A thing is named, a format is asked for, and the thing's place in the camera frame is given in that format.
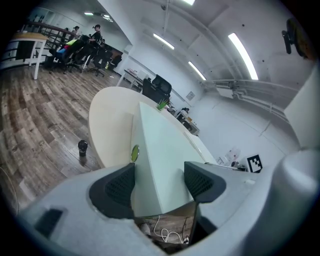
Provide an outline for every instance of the black cup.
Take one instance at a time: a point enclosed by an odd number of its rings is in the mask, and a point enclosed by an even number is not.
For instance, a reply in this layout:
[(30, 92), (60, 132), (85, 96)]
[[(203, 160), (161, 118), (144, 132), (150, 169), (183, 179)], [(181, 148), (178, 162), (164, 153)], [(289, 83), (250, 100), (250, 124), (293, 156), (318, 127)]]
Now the black cup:
[(80, 140), (78, 143), (80, 157), (85, 157), (87, 153), (88, 143), (85, 140)]

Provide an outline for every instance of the white cable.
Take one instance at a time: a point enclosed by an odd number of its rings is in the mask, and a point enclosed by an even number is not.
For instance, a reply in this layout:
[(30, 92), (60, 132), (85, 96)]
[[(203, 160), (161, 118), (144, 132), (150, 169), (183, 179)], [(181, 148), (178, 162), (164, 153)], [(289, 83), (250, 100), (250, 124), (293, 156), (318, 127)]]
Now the white cable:
[(4, 172), (4, 174), (7, 176), (8, 180), (10, 181), (12, 187), (13, 187), (13, 191), (14, 191), (14, 195), (15, 195), (15, 203), (16, 203), (16, 213), (15, 215), (18, 215), (18, 212), (19, 212), (19, 201), (18, 201), (18, 194), (17, 194), (17, 191), (16, 191), (16, 187), (14, 186), (12, 180), (10, 179), (9, 175), (6, 173), (6, 171), (4, 169), (2, 169), (0, 167), (0, 169)]
[(154, 233), (155, 235), (157, 235), (158, 237), (161, 237), (162, 240), (163, 240), (165, 243), (167, 243), (170, 234), (171, 234), (171, 233), (174, 233), (174, 234), (177, 234), (177, 235), (178, 235), (181, 244), (184, 243), (184, 242), (181, 240), (181, 237), (180, 237), (180, 235), (179, 235), (177, 232), (173, 232), (173, 231), (172, 231), (172, 232), (169, 232), (166, 228), (161, 229), (161, 235), (157, 234), (157, 233), (156, 233), (156, 226), (157, 226), (159, 220), (160, 220), (160, 215), (158, 216), (158, 220), (157, 220), (157, 222), (156, 222), (156, 224), (154, 225), (154, 228), (153, 228), (153, 233)]

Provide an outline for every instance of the wooden floor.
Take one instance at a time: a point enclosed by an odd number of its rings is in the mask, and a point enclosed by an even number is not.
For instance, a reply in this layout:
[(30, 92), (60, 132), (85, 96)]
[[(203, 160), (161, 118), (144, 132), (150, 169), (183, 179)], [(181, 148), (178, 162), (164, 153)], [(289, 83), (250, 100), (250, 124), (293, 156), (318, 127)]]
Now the wooden floor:
[[(10, 176), (17, 192), (19, 210), (66, 178), (100, 169), (90, 147), (86, 159), (80, 159), (78, 142), (88, 138), (88, 113), (93, 97), (101, 89), (115, 86), (120, 76), (106, 71), (102, 77), (94, 72), (52, 74), (39, 68), (33, 80), (34, 67), (18, 67), (0, 76), (0, 167)], [(129, 87), (127, 81), (120, 86)], [(12, 210), (16, 211), (13, 187), (0, 170), (0, 186)], [(166, 215), (157, 225), (182, 232), (185, 217)], [(157, 218), (142, 222), (149, 224), (154, 239)], [(193, 217), (184, 227), (190, 235)], [(179, 243), (171, 234), (170, 242)]]

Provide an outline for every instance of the potted plant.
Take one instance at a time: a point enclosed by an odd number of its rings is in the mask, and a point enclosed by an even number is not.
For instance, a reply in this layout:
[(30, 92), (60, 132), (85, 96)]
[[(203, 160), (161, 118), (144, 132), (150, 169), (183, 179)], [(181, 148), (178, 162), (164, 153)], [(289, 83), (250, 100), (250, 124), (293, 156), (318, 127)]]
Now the potted plant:
[(168, 104), (167, 100), (160, 100), (159, 103), (156, 105), (156, 109), (159, 110), (159, 112), (161, 112), (162, 110), (165, 109), (165, 106)]

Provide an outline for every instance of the black cable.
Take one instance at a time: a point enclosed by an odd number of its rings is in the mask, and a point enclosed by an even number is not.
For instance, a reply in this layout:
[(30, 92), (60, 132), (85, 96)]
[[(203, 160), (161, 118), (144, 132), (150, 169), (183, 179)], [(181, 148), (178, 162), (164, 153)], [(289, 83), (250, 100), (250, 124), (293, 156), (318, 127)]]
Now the black cable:
[(184, 238), (184, 229), (185, 229), (185, 225), (186, 225), (186, 222), (187, 222), (187, 218), (185, 218), (184, 220), (184, 223), (183, 223), (183, 227), (182, 227), (182, 241), (185, 242), (185, 238)]

